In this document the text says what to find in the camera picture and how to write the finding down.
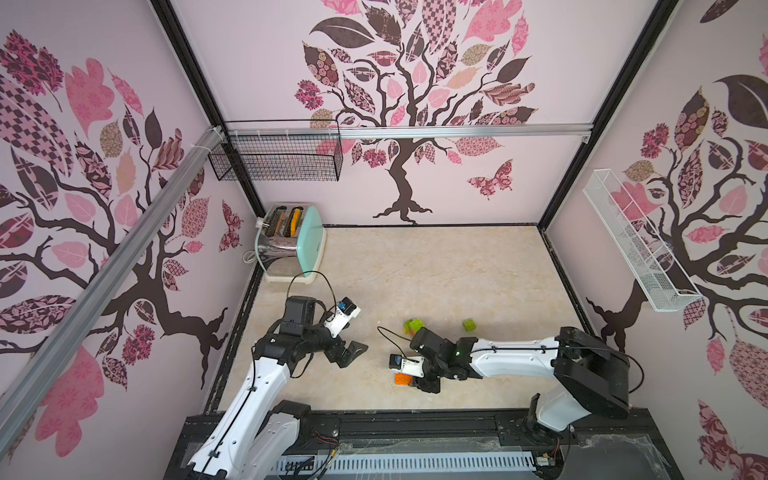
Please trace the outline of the long green lego brick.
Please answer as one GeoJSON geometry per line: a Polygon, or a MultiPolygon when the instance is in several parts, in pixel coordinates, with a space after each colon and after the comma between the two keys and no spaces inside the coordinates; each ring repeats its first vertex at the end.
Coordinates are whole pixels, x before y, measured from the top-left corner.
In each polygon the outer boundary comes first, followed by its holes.
{"type": "Polygon", "coordinates": [[[403,324],[404,333],[409,336],[415,336],[423,327],[422,320],[418,318],[409,319],[403,324]]]}

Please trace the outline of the orange long lego brick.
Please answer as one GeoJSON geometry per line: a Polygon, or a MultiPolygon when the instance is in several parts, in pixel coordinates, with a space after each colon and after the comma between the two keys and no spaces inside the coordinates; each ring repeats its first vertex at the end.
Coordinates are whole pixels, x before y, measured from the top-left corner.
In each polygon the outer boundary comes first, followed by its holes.
{"type": "Polygon", "coordinates": [[[396,373],[394,376],[394,384],[397,386],[411,386],[414,382],[414,377],[404,373],[396,373]]]}

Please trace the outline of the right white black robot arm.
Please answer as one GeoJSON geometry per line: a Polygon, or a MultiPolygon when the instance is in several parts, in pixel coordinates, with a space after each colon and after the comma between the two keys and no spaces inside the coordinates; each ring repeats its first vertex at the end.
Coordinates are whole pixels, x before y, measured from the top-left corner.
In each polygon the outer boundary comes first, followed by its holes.
{"type": "Polygon", "coordinates": [[[410,341],[410,356],[392,354],[389,368],[412,378],[418,390],[437,394],[441,381],[525,376],[555,380],[536,394],[527,417],[530,429],[562,432],[590,415],[629,417],[629,358],[575,327],[528,342],[461,337],[453,342],[422,328],[410,341]]]}

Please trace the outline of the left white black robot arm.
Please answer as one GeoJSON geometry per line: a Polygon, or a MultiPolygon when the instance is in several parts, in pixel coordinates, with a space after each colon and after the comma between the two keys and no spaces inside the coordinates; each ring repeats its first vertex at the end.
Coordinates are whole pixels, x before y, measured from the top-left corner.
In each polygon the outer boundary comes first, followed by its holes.
{"type": "Polygon", "coordinates": [[[341,332],[360,314],[349,298],[315,319],[312,297],[290,296],[284,312],[251,349],[251,365],[229,408],[184,467],[183,479],[264,479],[299,439],[311,407],[277,397],[297,364],[317,353],[348,367],[368,346],[341,332]]]}

